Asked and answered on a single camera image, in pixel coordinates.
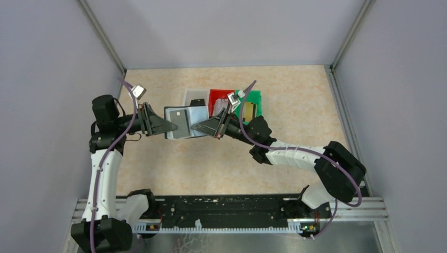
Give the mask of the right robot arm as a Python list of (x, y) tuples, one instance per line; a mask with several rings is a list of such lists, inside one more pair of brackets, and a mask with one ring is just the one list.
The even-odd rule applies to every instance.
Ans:
[(315, 173), (318, 181), (301, 192), (301, 201), (309, 209), (333, 200), (352, 207), (362, 202), (360, 184), (366, 168), (337, 141), (323, 147), (285, 143), (270, 136), (272, 131), (263, 116), (244, 124), (226, 110), (192, 128), (216, 139), (226, 135), (252, 145), (249, 153), (260, 164), (298, 167)]

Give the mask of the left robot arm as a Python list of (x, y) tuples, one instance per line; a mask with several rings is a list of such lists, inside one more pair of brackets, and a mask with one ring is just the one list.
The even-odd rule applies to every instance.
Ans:
[(124, 206), (117, 208), (118, 170), (129, 134), (158, 135), (178, 127), (155, 114), (151, 106), (134, 106), (132, 114), (120, 115), (112, 95), (92, 101), (95, 122), (91, 126), (89, 150), (92, 176), (81, 221), (71, 226), (71, 236), (84, 252), (127, 251), (133, 242), (133, 228), (140, 218), (157, 218), (161, 210), (150, 189), (134, 190)]

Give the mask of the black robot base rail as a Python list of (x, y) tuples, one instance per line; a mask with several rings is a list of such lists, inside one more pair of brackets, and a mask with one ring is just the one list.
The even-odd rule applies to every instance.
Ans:
[(132, 230), (148, 238), (158, 233), (309, 234), (331, 216), (329, 203), (312, 210), (299, 193), (155, 196), (149, 214)]

